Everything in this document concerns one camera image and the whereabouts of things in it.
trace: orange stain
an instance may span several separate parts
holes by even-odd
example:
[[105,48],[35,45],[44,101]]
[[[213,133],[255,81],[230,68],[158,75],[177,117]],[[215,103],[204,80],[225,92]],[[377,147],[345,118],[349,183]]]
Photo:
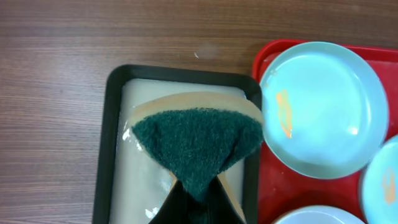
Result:
[[286,90],[282,90],[276,94],[278,104],[278,118],[284,133],[288,138],[292,138],[292,109],[289,104],[289,94]]
[[384,190],[384,200],[387,202],[387,204],[391,205],[397,200],[397,187],[395,182],[394,170],[391,169],[389,173],[390,173],[389,183],[385,175],[383,177],[382,186]]

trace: wood grain surface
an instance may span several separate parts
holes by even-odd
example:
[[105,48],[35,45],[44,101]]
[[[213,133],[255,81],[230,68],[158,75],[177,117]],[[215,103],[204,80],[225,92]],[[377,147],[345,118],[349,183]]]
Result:
[[118,65],[249,75],[271,40],[398,48],[397,23],[397,0],[0,0],[0,223],[90,223]]

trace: green cloth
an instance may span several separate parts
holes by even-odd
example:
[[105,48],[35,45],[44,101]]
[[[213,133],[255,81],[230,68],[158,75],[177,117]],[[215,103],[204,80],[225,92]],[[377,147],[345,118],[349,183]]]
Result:
[[132,131],[149,155],[173,172],[198,202],[204,202],[217,174],[254,152],[263,140],[261,123],[255,119],[205,108],[153,114]]

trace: plate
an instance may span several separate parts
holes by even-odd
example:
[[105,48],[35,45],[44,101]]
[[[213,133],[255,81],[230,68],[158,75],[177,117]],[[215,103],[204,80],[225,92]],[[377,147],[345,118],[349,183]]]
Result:
[[314,205],[294,210],[274,224],[364,224],[354,215],[335,207]]
[[340,45],[307,42],[280,54],[260,86],[271,151],[294,171],[336,179],[363,168],[387,131],[380,79]]
[[385,143],[368,165],[361,200],[369,224],[398,223],[398,136]]

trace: sponge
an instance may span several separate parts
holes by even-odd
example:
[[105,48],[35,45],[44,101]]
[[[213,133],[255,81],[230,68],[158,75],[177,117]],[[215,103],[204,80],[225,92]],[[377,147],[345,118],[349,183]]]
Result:
[[165,96],[137,107],[129,122],[151,158],[204,205],[210,182],[263,140],[258,108],[220,93]]

